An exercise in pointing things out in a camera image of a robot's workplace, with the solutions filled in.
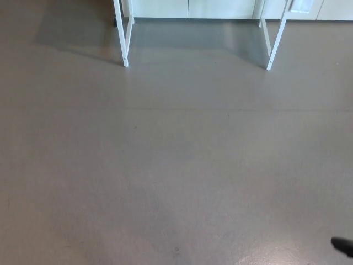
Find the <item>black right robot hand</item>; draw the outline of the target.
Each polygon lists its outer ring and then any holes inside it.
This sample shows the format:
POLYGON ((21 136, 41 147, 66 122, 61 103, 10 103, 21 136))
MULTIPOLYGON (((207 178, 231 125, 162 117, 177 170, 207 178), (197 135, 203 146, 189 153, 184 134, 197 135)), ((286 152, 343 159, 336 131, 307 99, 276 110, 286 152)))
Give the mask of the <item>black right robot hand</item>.
POLYGON ((353 241, 342 237, 332 237, 331 245, 335 250, 345 254, 348 258, 353 258, 353 241))

